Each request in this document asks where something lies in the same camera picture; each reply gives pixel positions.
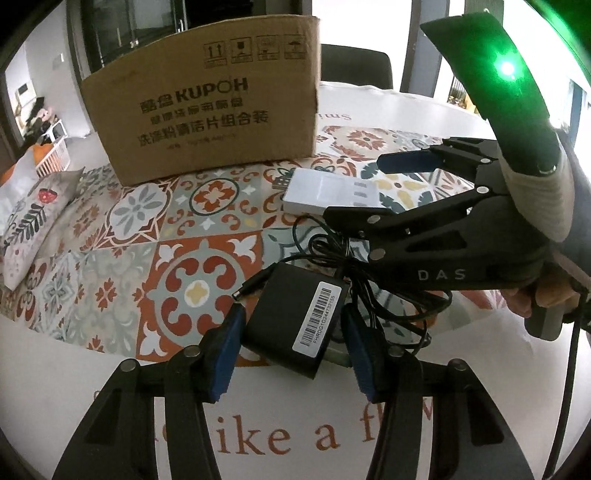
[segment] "orange object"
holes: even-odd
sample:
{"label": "orange object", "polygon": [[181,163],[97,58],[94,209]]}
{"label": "orange object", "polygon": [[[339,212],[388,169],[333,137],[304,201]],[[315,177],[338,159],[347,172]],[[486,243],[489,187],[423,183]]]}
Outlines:
{"label": "orange object", "polygon": [[41,163],[41,160],[45,158],[52,148],[53,144],[50,143],[45,145],[33,145],[33,160],[35,161],[35,166]]}
{"label": "orange object", "polygon": [[14,165],[2,174],[2,176],[0,177],[0,186],[4,185],[8,181],[8,179],[12,176],[12,172],[14,171]]}

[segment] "tile pattern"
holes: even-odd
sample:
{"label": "tile pattern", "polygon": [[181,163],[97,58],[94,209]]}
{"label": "tile pattern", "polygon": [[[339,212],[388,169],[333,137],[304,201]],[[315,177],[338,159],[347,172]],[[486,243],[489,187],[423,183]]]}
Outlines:
{"label": "tile pattern", "polygon": [[[325,127],[316,154],[302,160],[220,168],[122,187],[110,166],[90,170],[14,291],[2,290],[0,311],[15,322],[104,353],[164,361],[219,325],[230,294],[261,268],[296,251],[295,217],[272,188],[295,168],[315,168],[374,181],[382,205],[403,212],[471,188],[455,176],[381,173],[382,153],[416,150],[438,138],[378,128]],[[305,244],[317,231],[303,222]],[[353,250],[366,257],[368,246]],[[398,314],[413,308],[376,292]],[[256,296],[247,303],[252,311]],[[433,332],[460,328],[504,308],[498,292],[461,292]],[[385,325],[387,335],[408,334]],[[242,349],[240,366],[266,365]]]}

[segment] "white label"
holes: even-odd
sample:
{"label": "white label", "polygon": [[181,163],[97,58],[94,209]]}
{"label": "white label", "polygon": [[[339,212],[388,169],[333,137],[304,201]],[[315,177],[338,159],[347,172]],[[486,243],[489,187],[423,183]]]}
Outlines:
{"label": "white label", "polygon": [[292,350],[315,358],[339,301],[341,288],[321,281],[295,338]]}

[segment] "white basket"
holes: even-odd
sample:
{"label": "white basket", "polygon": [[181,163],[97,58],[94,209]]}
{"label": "white basket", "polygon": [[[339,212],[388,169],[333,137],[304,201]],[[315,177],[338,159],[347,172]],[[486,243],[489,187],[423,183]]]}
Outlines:
{"label": "white basket", "polygon": [[70,165],[70,154],[66,148],[66,137],[61,137],[47,155],[35,167],[39,178],[47,177],[50,173],[63,171]]}

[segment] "brown cardboard box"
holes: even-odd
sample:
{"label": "brown cardboard box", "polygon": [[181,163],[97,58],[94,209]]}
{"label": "brown cardboard box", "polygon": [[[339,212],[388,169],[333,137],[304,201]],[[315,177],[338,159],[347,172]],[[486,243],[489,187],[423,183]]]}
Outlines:
{"label": "brown cardboard box", "polygon": [[226,20],[163,38],[82,83],[119,181],[314,153],[318,19]]}

